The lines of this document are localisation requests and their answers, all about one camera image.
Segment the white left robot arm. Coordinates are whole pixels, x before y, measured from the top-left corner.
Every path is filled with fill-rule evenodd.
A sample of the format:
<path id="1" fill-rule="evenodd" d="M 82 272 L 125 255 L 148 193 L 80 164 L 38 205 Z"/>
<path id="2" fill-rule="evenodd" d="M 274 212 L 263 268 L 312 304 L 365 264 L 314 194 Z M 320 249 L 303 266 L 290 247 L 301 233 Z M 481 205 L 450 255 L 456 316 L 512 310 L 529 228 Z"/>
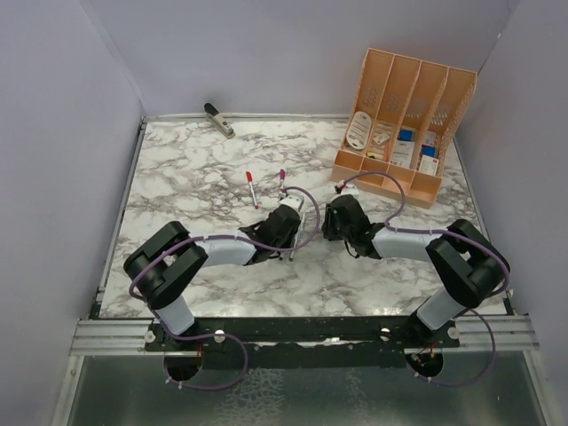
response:
<path id="1" fill-rule="evenodd" d="M 280 204 L 264 221 L 239 228 L 228 239 L 193 241 L 187 229 L 171 221 L 132 253 L 123 270 L 146 305 L 167 328 L 165 339 L 177 350 L 195 342 L 196 329 L 182 293 L 205 267 L 253 265 L 280 249 L 292 247 L 301 216 L 297 208 Z"/>

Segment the white pen red ink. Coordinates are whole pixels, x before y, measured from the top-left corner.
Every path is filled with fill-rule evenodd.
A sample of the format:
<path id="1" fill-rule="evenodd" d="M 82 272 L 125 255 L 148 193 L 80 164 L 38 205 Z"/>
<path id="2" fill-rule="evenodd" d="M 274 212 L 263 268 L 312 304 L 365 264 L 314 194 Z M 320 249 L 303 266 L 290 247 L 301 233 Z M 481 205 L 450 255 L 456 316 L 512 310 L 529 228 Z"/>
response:
<path id="1" fill-rule="evenodd" d="M 255 188 L 254 188 L 254 180 L 251 183 L 248 182 L 248 188 L 249 188 L 249 191 L 250 191 L 250 196 L 251 196 L 251 200 L 252 200 L 254 209 L 259 209 L 259 204 L 258 204 L 258 201 L 257 201 L 257 198 L 256 198 L 256 192 L 255 192 Z"/>

